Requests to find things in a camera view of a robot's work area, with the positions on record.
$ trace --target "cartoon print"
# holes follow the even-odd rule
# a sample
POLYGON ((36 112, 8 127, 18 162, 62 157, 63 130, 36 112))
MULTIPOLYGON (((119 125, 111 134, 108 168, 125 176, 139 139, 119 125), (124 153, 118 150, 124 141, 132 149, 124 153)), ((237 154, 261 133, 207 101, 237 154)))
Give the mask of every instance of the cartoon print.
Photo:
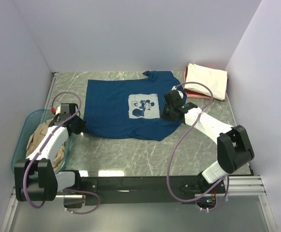
POLYGON ((132 106, 138 107, 138 109, 132 111, 132 114, 136 117, 144 117, 145 111, 150 110, 154 105, 155 103, 150 102, 150 100, 132 101, 132 106))

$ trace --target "beige cloth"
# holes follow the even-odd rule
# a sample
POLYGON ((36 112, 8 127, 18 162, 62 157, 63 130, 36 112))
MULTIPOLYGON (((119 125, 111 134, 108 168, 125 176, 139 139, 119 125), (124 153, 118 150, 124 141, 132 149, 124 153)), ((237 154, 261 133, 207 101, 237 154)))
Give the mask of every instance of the beige cloth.
MULTIPOLYGON (((41 141, 47 134, 48 125, 49 123, 51 123, 51 121, 52 119, 47 120, 46 123, 40 124, 35 130, 35 132, 30 136, 27 144, 26 157, 31 155, 34 152, 34 150, 38 147, 38 145, 41 143, 41 141)), ((54 161, 52 162, 54 171, 56 171, 62 164, 65 148, 66 148, 66 142, 61 146, 58 154, 56 155, 54 161)))

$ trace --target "table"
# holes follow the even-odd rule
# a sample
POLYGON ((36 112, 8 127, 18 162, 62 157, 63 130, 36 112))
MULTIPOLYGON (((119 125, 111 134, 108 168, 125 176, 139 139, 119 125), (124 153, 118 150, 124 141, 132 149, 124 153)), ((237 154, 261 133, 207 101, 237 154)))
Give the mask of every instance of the table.
MULTIPOLYGON (((51 108, 54 96, 62 91, 77 93, 85 102, 88 79, 96 80, 131 80, 146 78, 143 72, 60 72, 55 73, 50 89, 47 108, 51 108)), ((173 72, 183 83, 184 72, 173 72)), ((205 99, 188 99, 198 106, 208 102, 205 99)), ((62 102, 78 100, 71 94, 64 94, 55 102, 57 107, 62 102)), ((229 103, 215 100, 206 113, 216 119, 235 125, 235 119, 229 103)), ((138 139, 104 139, 90 134, 72 135, 71 147, 65 169, 77 169, 89 176, 156 176, 166 175, 169 155, 178 139, 188 129, 182 124, 172 135, 161 142, 138 139)), ((197 175, 216 161, 216 144, 198 130, 191 133, 177 148, 171 175, 197 175)), ((234 174, 251 174, 249 164, 238 169, 234 174)))

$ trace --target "folded white cloth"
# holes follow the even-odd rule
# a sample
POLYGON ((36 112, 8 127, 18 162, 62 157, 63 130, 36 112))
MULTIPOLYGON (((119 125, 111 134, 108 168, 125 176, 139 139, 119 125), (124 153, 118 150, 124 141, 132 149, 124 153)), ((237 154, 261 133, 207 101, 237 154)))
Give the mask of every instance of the folded white cloth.
MULTIPOLYGON (((214 98, 222 101, 225 99, 227 71, 206 68, 196 64, 189 64, 187 78, 185 81, 194 81, 204 84, 212 91, 214 98)), ((200 85, 187 84, 184 88, 210 96, 209 91, 200 85)))

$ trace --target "white printed square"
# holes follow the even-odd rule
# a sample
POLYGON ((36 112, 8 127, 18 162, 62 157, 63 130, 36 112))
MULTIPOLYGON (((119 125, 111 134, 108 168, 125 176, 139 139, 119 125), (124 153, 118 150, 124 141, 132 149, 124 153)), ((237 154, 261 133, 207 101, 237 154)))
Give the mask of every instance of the white printed square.
POLYGON ((158 95, 131 94, 128 98, 129 118, 160 118, 158 95))

